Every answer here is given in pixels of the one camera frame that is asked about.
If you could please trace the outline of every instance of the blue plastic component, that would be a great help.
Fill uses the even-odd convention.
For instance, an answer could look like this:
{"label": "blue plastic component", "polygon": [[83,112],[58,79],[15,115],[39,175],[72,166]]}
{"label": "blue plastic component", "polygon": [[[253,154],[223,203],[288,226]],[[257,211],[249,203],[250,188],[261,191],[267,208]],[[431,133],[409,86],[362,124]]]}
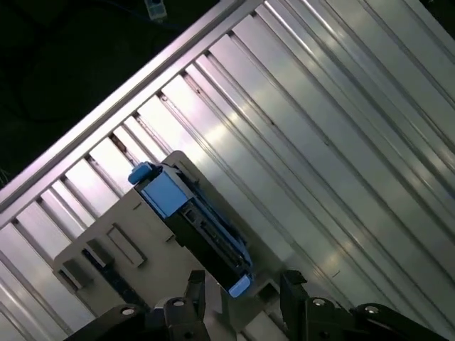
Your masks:
{"label": "blue plastic component", "polygon": [[155,167],[155,165],[152,165],[149,162],[141,162],[133,168],[132,173],[128,177],[129,183],[136,185],[137,183],[143,181],[143,179],[145,179]]}
{"label": "blue plastic component", "polygon": [[243,277],[229,289],[229,294],[233,298],[239,297],[250,287],[250,285],[251,278],[248,275],[243,275]]}
{"label": "blue plastic component", "polygon": [[[168,166],[155,166],[148,162],[140,163],[133,169],[131,175],[128,177],[128,181],[131,184],[136,185],[149,178],[150,174],[157,167],[163,167],[162,172],[155,178],[151,179],[151,182],[142,188],[140,193],[164,220],[178,211],[193,197],[188,197],[179,184],[174,181],[172,177],[173,175],[175,176],[173,172],[176,170],[172,168],[170,171]],[[212,223],[215,224],[218,230],[227,239],[226,242],[231,243],[231,245],[233,245],[234,248],[236,248],[236,250],[244,256],[250,266],[252,266],[251,256],[248,253],[243,240],[237,240],[234,238],[231,233],[226,230],[223,224],[220,223],[222,220],[225,224],[228,224],[228,222],[221,217],[213,209],[213,207],[211,207],[211,205],[207,202],[204,193],[200,191],[199,188],[195,188],[194,195],[196,195],[194,199],[197,207]],[[228,292],[233,298],[236,298],[244,293],[250,287],[252,282],[252,274],[245,274],[234,286],[229,289]]]}
{"label": "blue plastic component", "polygon": [[170,217],[190,200],[166,172],[153,179],[141,194],[148,199],[149,204],[155,208],[162,219]]}

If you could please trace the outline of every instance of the screw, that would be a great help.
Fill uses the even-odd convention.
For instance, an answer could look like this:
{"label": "screw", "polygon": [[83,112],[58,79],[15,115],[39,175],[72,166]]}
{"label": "screw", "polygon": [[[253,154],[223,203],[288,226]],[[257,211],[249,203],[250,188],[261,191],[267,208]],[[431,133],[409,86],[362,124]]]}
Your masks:
{"label": "screw", "polygon": [[322,298],[317,298],[316,300],[313,301],[314,304],[316,304],[318,307],[326,304],[325,300],[323,300]]}
{"label": "screw", "polygon": [[365,310],[368,311],[370,314],[379,313],[379,309],[377,309],[376,307],[368,306],[368,307],[365,308]]}
{"label": "screw", "polygon": [[134,314],[134,309],[133,309],[133,308],[125,308],[124,310],[122,310],[122,314],[123,314],[123,315],[131,315],[131,314]]}

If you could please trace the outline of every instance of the black plastic part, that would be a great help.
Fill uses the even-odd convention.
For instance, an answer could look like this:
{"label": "black plastic part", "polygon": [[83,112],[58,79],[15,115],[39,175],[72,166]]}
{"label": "black plastic part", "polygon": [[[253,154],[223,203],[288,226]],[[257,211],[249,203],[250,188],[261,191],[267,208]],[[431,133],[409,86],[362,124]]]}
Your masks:
{"label": "black plastic part", "polygon": [[204,270],[194,270],[188,279],[185,290],[185,297],[193,302],[194,310],[200,320],[204,319],[205,314],[205,272]]}
{"label": "black plastic part", "polygon": [[[132,314],[123,314],[126,309],[132,310]],[[79,329],[66,341],[131,340],[132,331],[144,329],[144,318],[145,312],[139,306],[119,305]]]}
{"label": "black plastic part", "polygon": [[218,229],[217,225],[204,213],[201,206],[204,206],[202,202],[191,199],[178,211],[212,245],[212,248],[221,255],[226,265],[230,266],[238,274],[249,271],[250,264],[245,261],[243,254]]}
{"label": "black plastic part", "polygon": [[[377,309],[377,313],[370,313],[370,307]],[[364,328],[378,329],[387,326],[397,340],[431,340],[446,341],[445,338],[397,313],[396,311],[382,304],[368,303],[359,305],[352,309],[351,313]]]}
{"label": "black plastic part", "polygon": [[153,340],[167,340],[168,328],[164,318],[164,309],[153,309],[145,315],[144,330],[139,330],[139,335],[153,335]]}
{"label": "black plastic part", "polygon": [[303,283],[306,283],[305,278],[295,270],[283,271],[279,280],[279,307],[290,341],[300,341],[303,337],[305,301],[309,297],[301,286]]}
{"label": "black plastic part", "polygon": [[376,340],[376,336],[358,328],[355,318],[327,299],[311,297],[305,302],[301,340]]}
{"label": "black plastic part", "polygon": [[243,236],[233,227],[228,221],[220,215],[219,210],[214,210],[212,205],[207,201],[204,192],[200,188],[199,184],[190,181],[182,172],[177,173],[178,177],[185,183],[185,185],[190,189],[192,193],[197,194],[198,199],[205,205],[205,207],[218,218],[218,222],[226,229],[226,231],[236,240],[241,240],[243,244],[247,242],[243,239]]}
{"label": "black plastic part", "polygon": [[186,247],[226,291],[242,278],[243,274],[228,266],[179,211],[166,218],[164,223],[176,235],[178,243]]}
{"label": "black plastic part", "polygon": [[177,297],[167,301],[164,318],[170,340],[210,341],[204,322],[196,314],[193,301],[189,298]]}

